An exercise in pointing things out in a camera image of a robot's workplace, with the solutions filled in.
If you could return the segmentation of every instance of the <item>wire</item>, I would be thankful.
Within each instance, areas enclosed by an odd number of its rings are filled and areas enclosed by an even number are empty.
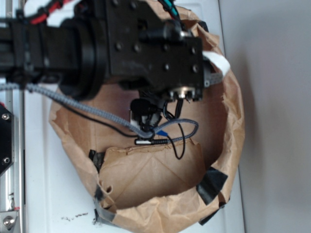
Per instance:
[[[13,90],[13,89],[19,89],[20,86],[19,84],[16,84],[16,83],[6,83],[6,84],[0,84],[0,91],[3,91],[3,90]],[[127,128],[129,128],[131,131],[137,133],[137,135],[141,138],[152,138],[156,133],[162,131],[163,129],[165,129],[166,127],[170,126],[170,125],[173,125],[173,124],[178,124],[178,123],[189,123],[189,124],[192,124],[194,126],[194,129],[193,131],[186,135],[184,138],[187,139],[187,138],[190,138],[192,137],[193,135],[196,134],[196,132],[198,131],[198,128],[199,128],[199,124],[198,122],[194,121],[194,120],[190,120],[190,119],[173,119],[173,120],[170,120],[170,121],[167,121],[165,122],[164,124],[160,125],[160,126],[157,126],[153,129],[152,132],[144,132],[138,128],[136,128],[135,126],[133,126],[130,122],[128,122],[127,120],[119,117],[119,116],[116,116],[112,113],[108,113],[106,111],[103,111],[103,110],[100,110],[100,109],[97,109],[97,108],[94,108],[94,107],[91,107],[91,106],[88,106],[86,104],[82,104],[76,100],[73,100],[73,99],[70,99],[62,94],[59,94],[59,93],[56,93],[56,92],[53,92],[53,91],[50,91],[46,88],[43,88],[41,86],[38,86],[38,85],[35,85],[35,84],[32,84],[32,83],[29,83],[26,85],[26,89],[29,91],[29,92],[37,92],[39,94],[42,94],[44,96],[47,96],[49,97],[50,99],[56,101],[56,102],[60,102],[60,103],[63,103],[63,104],[66,104],[66,105],[69,105],[75,109],[79,109],[79,110],[82,110],[84,112],[88,112],[88,113],[91,113],[93,115],[97,115],[99,117],[103,117],[103,118],[106,118],[108,120],[111,120],[117,124],[120,124],[122,126],[125,126]],[[180,141],[180,140],[183,140],[183,137],[178,137],[178,138],[174,138],[173,141],[176,142],[176,141]]]
[[[57,9],[61,9],[63,5],[71,1],[72,0],[52,0],[45,7],[39,8],[36,14],[25,17],[25,20],[31,24],[42,23],[47,20],[51,13]]]
[[[85,119],[87,119],[87,120],[94,121],[94,122],[96,122],[96,123],[102,124],[102,125],[104,125],[104,126],[107,126],[107,127],[111,128],[111,129],[113,129],[114,131],[118,132],[119,134],[123,135],[124,137],[137,137],[137,135],[124,133],[124,132],[122,132],[121,130],[119,130],[117,127],[115,127],[115,126],[113,126],[113,125],[110,125],[110,124],[108,124],[108,123],[106,123],[106,122],[103,122],[103,121],[97,120],[97,119],[95,119],[95,118],[89,117],[89,116],[87,116],[87,115],[85,115],[85,114],[83,114],[83,113],[80,113],[80,112],[76,111],[75,109],[71,108],[70,106],[68,106],[68,105],[66,105],[66,104],[63,104],[63,103],[60,103],[60,102],[59,102],[59,104],[62,105],[62,106],[63,106],[64,108],[66,108],[67,110],[69,110],[69,111],[75,113],[76,115],[78,115],[78,116],[80,116],[80,117],[83,117],[83,118],[85,118]]]
[[[158,0],[158,1],[163,5],[164,10],[167,11],[173,19],[181,21],[177,8],[175,7],[173,2],[169,0]]]
[[[169,136],[167,136],[167,138],[169,139],[169,141],[171,142],[171,144],[172,144],[172,146],[173,146],[174,153],[175,153],[175,157],[176,157],[178,160],[181,160],[181,159],[183,158],[184,155],[178,157],[178,154],[177,154],[177,150],[176,150],[176,146],[175,146],[174,141],[173,141]]]
[[[167,105],[168,105],[168,102],[165,102],[164,106],[163,106],[163,115],[164,117],[169,121],[169,120],[173,120],[173,119],[176,119],[176,118],[179,118],[180,117],[180,114],[181,114],[181,109],[182,109],[182,106],[183,106],[183,103],[184,103],[184,100],[183,99],[179,99],[177,101],[177,105],[176,105],[176,109],[175,109],[175,115],[173,115],[172,113],[170,113],[168,110],[167,110]],[[176,158],[179,158],[181,159],[184,154],[185,154],[185,150],[186,150],[186,138],[185,138],[185,134],[184,134],[184,130],[181,126],[181,124],[178,124],[179,128],[180,128],[180,131],[181,131],[181,134],[182,134],[182,139],[183,139],[183,151],[181,153],[181,156],[178,157],[177,154],[175,154]]]

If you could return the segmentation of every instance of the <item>black tape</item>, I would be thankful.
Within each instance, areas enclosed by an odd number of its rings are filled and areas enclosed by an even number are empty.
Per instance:
[[[88,157],[90,158],[90,160],[93,161],[95,167],[97,168],[97,171],[99,172],[103,163],[104,163],[104,157],[105,157],[105,153],[97,153],[94,150],[90,150]]]
[[[99,200],[95,200],[95,208],[96,208],[96,212],[98,216],[96,217],[96,221],[97,222],[102,222],[107,224],[107,222],[112,223],[113,219],[115,218],[116,214],[110,212],[107,209],[104,209],[103,207],[101,207],[100,205],[100,201]]]
[[[104,199],[104,194],[99,186],[96,187],[94,198],[98,201],[102,201]]]
[[[201,220],[199,221],[199,224],[202,225],[202,226],[204,226],[208,221],[210,221],[210,219],[211,219],[212,217],[215,216],[215,214],[217,214],[217,212],[218,212],[220,209],[223,209],[223,208],[225,207],[225,204],[226,204],[225,202],[220,202],[220,203],[219,203],[219,209],[216,210],[213,214],[211,214],[211,215],[209,215],[209,216],[207,216],[207,217],[201,219]]]
[[[199,21],[198,24],[199,24],[206,32],[209,32],[209,31],[208,31],[207,24],[206,24],[204,21]]]
[[[210,167],[196,190],[206,205],[210,204],[222,190],[228,176]]]
[[[99,223],[102,223],[102,224],[105,224],[105,225],[109,225],[109,226],[113,226],[113,227],[119,227],[119,226],[109,222],[108,220],[103,219],[102,217],[100,217],[100,215],[98,214],[97,209],[94,209],[94,212],[95,212],[95,219],[94,219],[95,222],[93,224],[95,224],[96,222],[99,222]]]

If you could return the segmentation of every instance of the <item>gray cable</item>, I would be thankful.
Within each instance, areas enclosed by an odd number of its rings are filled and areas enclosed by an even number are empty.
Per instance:
[[[13,89],[19,89],[19,85],[16,84],[16,83],[6,83],[6,84],[1,84],[0,85],[0,91],[13,90]],[[196,121],[194,121],[194,120],[190,120],[190,119],[174,119],[174,120],[170,120],[168,122],[165,122],[164,124],[154,128],[153,132],[144,132],[144,131],[136,128],[135,126],[131,125],[130,122],[128,122],[127,120],[124,120],[123,118],[121,118],[119,116],[116,116],[116,115],[114,115],[112,113],[108,113],[106,111],[103,111],[103,110],[100,110],[100,109],[97,109],[97,108],[94,108],[94,107],[82,104],[82,103],[80,103],[80,102],[78,102],[76,100],[70,99],[70,98],[68,98],[68,97],[66,97],[64,95],[61,95],[59,93],[50,91],[50,90],[48,90],[46,88],[43,88],[41,86],[29,83],[29,84],[26,85],[26,89],[28,91],[30,91],[30,92],[37,92],[39,94],[47,96],[47,97],[51,98],[52,100],[54,100],[56,102],[60,102],[60,103],[66,104],[66,105],[70,105],[73,108],[80,109],[80,110],[82,110],[84,112],[88,112],[88,113],[91,113],[93,115],[97,115],[97,116],[106,118],[108,120],[111,120],[111,121],[113,121],[115,123],[118,123],[118,124],[120,124],[122,126],[125,126],[125,127],[129,128],[131,131],[137,133],[142,138],[151,138],[154,135],[154,133],[158,133],[159,131],[161,131],[164,128],[166,128],[166,127],[168,127],[170,125],[173,125],[173,124],[190,123],[190,124],[194,125],[194,130],[190,134],[185,136],[185,138],[189,138],[189,137],[192,137],[193,135],[195,135],[195,133],[198,130],[198,126],[199,126],[199,124]],[[178,137],[178,138],[174,138],[173,141],[176,142],[176,141],[179,141],[179,140],[182,140],[182,139],[183,139],[183,137]]]

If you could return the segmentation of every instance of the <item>metal frame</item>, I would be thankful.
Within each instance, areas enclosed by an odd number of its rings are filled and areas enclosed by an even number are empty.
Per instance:
[[[0,0],[0,17],[14,17],[23,0]],[[13,164],[0,177],[0,232],[26,233],[24,187],[24,93],[0,93],[0,101],[13,114]]]
[[[12,114],[0,105],[0,176],[13,163],[12,159]]]

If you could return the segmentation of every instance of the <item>mounting plate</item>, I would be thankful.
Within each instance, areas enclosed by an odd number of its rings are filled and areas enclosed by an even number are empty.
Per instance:
[[[0,176],[13,163],[12,117],[13,115],[0,105]]]

